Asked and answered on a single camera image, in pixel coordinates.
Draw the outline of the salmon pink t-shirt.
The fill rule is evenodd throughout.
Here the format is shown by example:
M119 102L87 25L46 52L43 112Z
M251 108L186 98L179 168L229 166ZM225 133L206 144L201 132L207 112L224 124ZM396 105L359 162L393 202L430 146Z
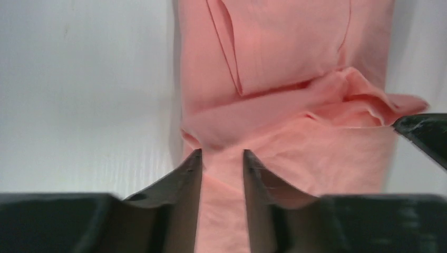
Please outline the salmon pink t-shirt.
M305 193L382 190L393 1L179 1L184 154L203 151L196 252L249 252L242 153Z

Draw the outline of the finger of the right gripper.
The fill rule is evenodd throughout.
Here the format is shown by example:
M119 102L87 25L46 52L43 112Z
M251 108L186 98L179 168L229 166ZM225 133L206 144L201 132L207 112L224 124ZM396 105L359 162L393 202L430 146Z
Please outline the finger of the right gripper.
M403 116L392 127L433 161L446 169L446 114L422 113Z

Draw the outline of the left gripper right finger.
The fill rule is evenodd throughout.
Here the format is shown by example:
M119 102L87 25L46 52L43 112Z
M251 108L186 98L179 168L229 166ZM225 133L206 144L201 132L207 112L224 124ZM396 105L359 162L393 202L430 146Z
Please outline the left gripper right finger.
M271 172L250 150L243 168L252 252L446 252L445 197L315 197Z

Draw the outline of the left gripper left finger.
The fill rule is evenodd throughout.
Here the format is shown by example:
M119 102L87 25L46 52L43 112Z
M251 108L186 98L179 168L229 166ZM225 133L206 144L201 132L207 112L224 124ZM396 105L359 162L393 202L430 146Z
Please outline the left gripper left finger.
M147 188L1 194L1 252L194 252L202 151Z

